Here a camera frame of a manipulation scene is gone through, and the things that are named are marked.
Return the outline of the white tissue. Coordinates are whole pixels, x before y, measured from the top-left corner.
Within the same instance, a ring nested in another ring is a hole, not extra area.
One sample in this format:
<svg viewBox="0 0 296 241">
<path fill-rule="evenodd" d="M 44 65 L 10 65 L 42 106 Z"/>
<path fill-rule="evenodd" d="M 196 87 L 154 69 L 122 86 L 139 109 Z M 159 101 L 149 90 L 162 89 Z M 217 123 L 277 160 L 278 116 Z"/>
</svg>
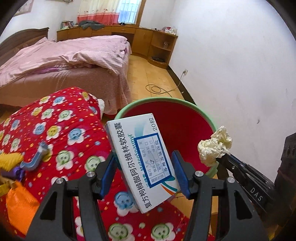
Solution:
<svg viewBox="0 0 296 241">
<path fill-rule="evenodd" d="M 198 144 L 198 152 L 201 163 L 207 167 L 214 166 L 217 158 L 230 154 L 232 138 L 227 133 L 225 126 L 221 126 L 214 132 L 210 139 L 201 140 Z"/>
</svg>

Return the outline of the yellow spiky sponge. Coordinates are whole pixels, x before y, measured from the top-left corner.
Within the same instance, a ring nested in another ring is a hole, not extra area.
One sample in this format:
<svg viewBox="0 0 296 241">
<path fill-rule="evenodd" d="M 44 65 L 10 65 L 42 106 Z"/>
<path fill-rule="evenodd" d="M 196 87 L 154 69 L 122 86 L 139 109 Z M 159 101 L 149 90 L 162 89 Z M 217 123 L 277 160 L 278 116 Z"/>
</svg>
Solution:
<svg viewBox="0 0 296 241">
<path fill-rule="evenodd" d="M 23 161 L 21 153 L 1 153 L 0 154 L 0 168 L 9 172 Z"/>
</svg>

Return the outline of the white medicine box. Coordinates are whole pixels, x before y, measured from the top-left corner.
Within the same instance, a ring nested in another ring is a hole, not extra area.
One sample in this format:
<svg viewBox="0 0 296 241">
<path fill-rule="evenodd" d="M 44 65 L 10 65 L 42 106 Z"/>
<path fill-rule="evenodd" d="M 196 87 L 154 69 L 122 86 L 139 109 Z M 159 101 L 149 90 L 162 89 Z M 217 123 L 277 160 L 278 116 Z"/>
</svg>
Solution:
<svg viewBox="0 0 296 241">
<path fill-rule="evenodd" d="M 141 213 L 180 191 L 153 114 L 110 120 L 106 132 L 131 199 Z"/>
</svg>

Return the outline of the green red trash bin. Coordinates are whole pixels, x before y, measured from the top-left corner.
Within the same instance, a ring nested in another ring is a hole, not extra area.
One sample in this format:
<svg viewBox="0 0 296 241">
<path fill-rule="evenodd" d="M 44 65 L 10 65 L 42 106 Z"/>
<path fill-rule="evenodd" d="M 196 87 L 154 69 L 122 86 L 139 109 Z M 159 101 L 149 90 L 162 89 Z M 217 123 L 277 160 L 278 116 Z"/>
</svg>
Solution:
<svg viewBox="0 0 296 241">
<path fill-rule="evenodd" d="M 207 167 L 199 158 L 198 144 L 207 140 L 217 127 L 200 108 L 191 102 L 171 97 L 150 97 L 134 101 L 115 116 L 115 119 L 152 113 L 163 137 L 168 153 L 178 150 L 197 171 L 210 178 L 218 165 Z"/>
</svg>

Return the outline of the orange plastic bag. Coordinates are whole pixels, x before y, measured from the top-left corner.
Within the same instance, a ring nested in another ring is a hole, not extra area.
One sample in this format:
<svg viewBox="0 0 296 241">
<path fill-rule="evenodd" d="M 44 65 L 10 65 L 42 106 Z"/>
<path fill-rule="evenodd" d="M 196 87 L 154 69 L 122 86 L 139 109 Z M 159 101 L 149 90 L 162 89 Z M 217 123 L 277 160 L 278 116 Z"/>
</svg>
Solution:
<svg viewBox="0 0 296 241">
<path fill-rule="evenodd" d="M 28 233 L 39 206 L 39 201 L 19 181 L 13 183 L 6 195 L 9 222 L 24 235 Z"/>
</svg>

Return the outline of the blue plastic hook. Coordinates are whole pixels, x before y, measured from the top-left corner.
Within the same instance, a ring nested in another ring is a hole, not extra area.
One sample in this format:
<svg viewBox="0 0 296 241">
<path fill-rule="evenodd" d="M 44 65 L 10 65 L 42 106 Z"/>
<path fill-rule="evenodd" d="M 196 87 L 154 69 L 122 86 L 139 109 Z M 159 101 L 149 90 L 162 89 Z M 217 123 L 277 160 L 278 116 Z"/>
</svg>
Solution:
<svg viewBox="0 0 296 241">
<path fill-rule="evenodd" d="M 41 160 L 43 159 L 43 157 L 46 156 L 48 151 L 49 151 L 49 148 L 48 148 L 47 143 L 46 142 L 41 142 L 39 144 L 37 152 L 34 155 L 34 157 L 32 158 L 32 160 L 29 161 L 29 162 L 22 161 L 20 163 L 20 168 L 22 168 L 23 170 L 26 170 L 26 171 L 35 170 L 39 166 L 39 164 L 40 164 Z"/>
</svg>

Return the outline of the red floral quilt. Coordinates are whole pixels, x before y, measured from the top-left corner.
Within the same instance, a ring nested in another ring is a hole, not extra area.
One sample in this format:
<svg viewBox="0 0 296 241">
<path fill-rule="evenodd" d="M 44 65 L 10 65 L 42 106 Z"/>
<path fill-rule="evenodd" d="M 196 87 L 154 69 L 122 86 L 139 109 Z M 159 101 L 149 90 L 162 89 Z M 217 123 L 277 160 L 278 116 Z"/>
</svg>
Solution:
<svg viewBox="0 0 296 241">
<path fill-rule="evenodd" d="M 99 99 L 72 87 L 21 108 L 1 124 L 2 153 L 21 153 L 29 162 L 40 142 L 48 144 L 49 151 L 39 166 L 27 171 L 21 182 L 39 203 L 58 178 L 79 179 L 107 159 L 111 146 L 101 120 L 102 112 Z M 151 240 L 155 225 L 170 223 L 168 240 L 184 239 L 190 203 L 183 197 L 142 214 L 134 207 L 118 208 L 114 204 L 115 195 L 125 191 L 121 173 L 116 172 L 109 193 L 98 202 L 106 229 L 119 223 L 129 227 L 128 240 Z M 1 240 L 25 238 L 9 222 L 6 195 L 1 197 L 1 224 L 9 231 L 7 235 L 1 233 Z"/>
</svg>

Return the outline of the brown wooden bed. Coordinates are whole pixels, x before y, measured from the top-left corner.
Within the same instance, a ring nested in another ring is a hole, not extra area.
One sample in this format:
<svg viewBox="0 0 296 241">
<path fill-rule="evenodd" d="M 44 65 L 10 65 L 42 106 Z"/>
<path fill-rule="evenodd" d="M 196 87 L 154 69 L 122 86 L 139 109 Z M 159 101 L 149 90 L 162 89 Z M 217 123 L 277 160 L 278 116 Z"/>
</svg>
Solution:
<svg viewBox="0 0 296 241">
<path fill-rule="evenodd" d="M 48 39 L 48 29 L 27 29 L 14 33 L 1 43 L 1 66 L 25 47 Z M 91 65 L 66 70 L 36 72 L 1 87 L 1 104 L 26 106 L 27 104 L 69 87 L 79 87 L 105 103 L 106 114 L 116 114 L 132 100 L 127 81 L 128 61 L 126 54 L 118 75 L 110 70 Z"/>
</svg>

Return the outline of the long wooden desk cabinet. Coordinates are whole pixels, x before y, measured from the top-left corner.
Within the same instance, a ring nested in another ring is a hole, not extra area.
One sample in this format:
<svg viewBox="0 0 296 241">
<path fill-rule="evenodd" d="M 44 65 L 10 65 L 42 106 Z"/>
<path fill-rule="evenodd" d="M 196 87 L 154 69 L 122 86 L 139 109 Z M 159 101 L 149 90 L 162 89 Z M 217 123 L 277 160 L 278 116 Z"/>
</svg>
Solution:
<svg viewBox="0 0 296 241">
<path fill-rule="evenodd" d="M 119 35 L 127 38 L 132 48 L 132 54 L 146 59 L 159 68 L 168 69 L 178 36 L 160 30 L 152 30 L 131 26 L 105 26 L 99 30 L 81 27 L 57 31 L 57 40 L 65 41 L 95 36 Z"/>
</svg>

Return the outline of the pink bed duvet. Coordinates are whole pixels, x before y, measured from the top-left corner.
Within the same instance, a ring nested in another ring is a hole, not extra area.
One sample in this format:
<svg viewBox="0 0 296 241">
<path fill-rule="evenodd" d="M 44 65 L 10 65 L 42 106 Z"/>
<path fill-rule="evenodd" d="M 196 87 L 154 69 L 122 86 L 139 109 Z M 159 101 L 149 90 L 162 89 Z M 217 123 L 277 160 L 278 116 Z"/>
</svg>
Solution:
<svg viewBox="0 0 296 241">
<path fill-rule="evenodd" d="M 47 38 L 18 51 L 1 66 L 1 87 L 36 72 L 99 66 L 118 75 L 130 43 L 119 35 L 53 42 Z"/>
</svg>

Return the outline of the grey clothes on desk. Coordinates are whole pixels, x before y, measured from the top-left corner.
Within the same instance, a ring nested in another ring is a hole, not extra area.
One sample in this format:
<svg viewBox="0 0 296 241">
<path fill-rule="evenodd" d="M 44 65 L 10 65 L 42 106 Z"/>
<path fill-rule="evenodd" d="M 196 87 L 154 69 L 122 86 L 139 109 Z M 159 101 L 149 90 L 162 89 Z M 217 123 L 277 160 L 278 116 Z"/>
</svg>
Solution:
<svg viewBox="0 0 296 241">
<path fill-rule="evenodd" d="M 81 27 L 83 30 L 86 30 L 87 28 L 91 28 L 92 30 L 100 30 L 105 27 L 104 24 L 101 24 L 96 21 L 90 21 L 90 20 L 81 21 L 78 24 L 78 26 Z"/>
</svg>

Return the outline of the cream red curtain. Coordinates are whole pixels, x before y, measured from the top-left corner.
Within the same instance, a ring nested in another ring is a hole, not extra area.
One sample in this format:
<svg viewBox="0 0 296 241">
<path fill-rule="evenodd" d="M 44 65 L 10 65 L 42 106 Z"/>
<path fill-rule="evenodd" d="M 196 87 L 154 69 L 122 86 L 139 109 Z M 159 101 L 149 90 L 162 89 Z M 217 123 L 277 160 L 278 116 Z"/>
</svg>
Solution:
<svg viewBox="0 0 296 241">
<path fill-rule="evenodd" d="M 120 0 L 83 0 L 81 1 L 77 21 L 95 21 L 104 25 L 116 25 Z"/>
</svg>

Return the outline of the window with bars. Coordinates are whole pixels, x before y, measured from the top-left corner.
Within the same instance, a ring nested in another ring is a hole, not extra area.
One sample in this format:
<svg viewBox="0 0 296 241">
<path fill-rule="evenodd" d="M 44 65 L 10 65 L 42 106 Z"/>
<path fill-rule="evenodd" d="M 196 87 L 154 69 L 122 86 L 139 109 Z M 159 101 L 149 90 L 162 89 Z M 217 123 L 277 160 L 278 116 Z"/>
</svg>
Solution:
<svg viewBox="0 0 296 241">
<path fill-rule="evenodd" d="M 146 0 L 120 0 L 116 12 L 117 24 L 139 25 Z"/>
</svg>

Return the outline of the framed wall photo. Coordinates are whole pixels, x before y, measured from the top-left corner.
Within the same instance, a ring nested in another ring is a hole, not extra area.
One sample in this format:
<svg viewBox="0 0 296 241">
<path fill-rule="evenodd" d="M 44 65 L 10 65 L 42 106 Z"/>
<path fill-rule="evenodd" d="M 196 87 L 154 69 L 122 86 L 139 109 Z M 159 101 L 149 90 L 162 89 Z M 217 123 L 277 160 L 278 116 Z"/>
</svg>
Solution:
<svg viewBox="0 0 296 241">
<path fill-rule="evenodd" d="M 30 13 L 32 10 L 34 0 L 28 0 L 26 3 L 24 3 L 14 14 L 14 16 Z"/>
</svg>

